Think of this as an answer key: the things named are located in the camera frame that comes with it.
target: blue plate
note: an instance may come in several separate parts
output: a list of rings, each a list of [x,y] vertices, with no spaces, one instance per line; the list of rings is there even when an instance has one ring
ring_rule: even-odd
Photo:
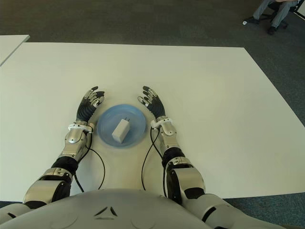
[[[130,130],[122,143],[116,142],[112,133],[121,121],[121,119],[129,119]],[[138,142],[146,129],[146,120],[143,113],[136,107],[121,104],[113,106],[105,111],[99,118],[97,124],[98,134],[105,143],[114,147],[127,147]]]

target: white charger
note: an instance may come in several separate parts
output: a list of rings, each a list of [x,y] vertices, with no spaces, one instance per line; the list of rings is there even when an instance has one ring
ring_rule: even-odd
[[[115,141],[122,143],[124,138],[126,137],[128,131],[130,130],[130,123],[125,119],[121,119],[117,127],[112,133],[112,137]]]

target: white tabletop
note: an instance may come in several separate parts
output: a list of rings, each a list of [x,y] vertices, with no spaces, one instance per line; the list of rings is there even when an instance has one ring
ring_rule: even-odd
[[[305,128],[244,48],[24,43],[0,77],[0,200],[22,200],[64,146],[84,93],[98,85],[105,101],[92,121],[117,104],[138,107],[142,86],[160,96],[185,155],[222,198],[305,191]],[[95,132],[92,148],[106,164],[103,187],[142,188],[149,132],[136,146],[115,149]],[[89,154],[78,178],[94,190],[102,165]],[[153,150],[147,190],[162,193]],[[79,193],[73,182],[71,194]]]
[[[1,35],[0,36],[0,66],[26,40],[29,35]]]

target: robot finger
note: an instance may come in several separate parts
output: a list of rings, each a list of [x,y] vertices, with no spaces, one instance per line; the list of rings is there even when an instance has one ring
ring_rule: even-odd
[[[148,103],[152,103],[152,100],[150,98],[144,97],[144,100],[148,101]]]
[[[97,98],[96,92],[92,92],[92,93],[88,96],[88,99],[89,99],[90,101],[93,101],[93,100],[96,99],[96,98]]]
[[[147,100],[143,99],[141,96],[138,96],[138,101],[143,105],[145,105],[146,107],[148,107],[148,105],[150,104]]]
[[[92,92],[98,88],[99,88],[98,86],[95,86],[95,87],[91,88],[89,91],[87,91],[86,94],[84,95],[84,99],[88,99],[88,97],[92,94]]]
[[[97,108],[104,101],[104,96],[96,98],[91,102],[91,105]]]
[[[96,92],[96,97],[100,98],[102,96],[104,96],[105,92]]]
[[[153,89],[151,89],[150,87],[148,87],[148,86],[144,86],[143,87],[143,90],[145,90],[145,91],[147,91],[149,94],[151,94],[153,97],[157,97],[158,95],[157,95],[157,93],[153,90]]]
[[[143,94],[146,95],[149,98],[150,102],[152,102],[152,100],[153,100],[153,95],[152,94],[150,94],[147,91],[143,91]]]

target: shoe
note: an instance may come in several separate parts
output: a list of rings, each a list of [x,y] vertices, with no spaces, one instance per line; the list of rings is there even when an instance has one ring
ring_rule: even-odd
[[[247,18],[247,19],[245,19],[245,21],[248,23],[259,24],[259,20],[255,19],[254,17]]]
[[[275,33],[275,31],[276,31],[276,27],[271,26],[271,27],[268,29],[268,34],[269,34],[269,35],[273,35],[273,34]]]

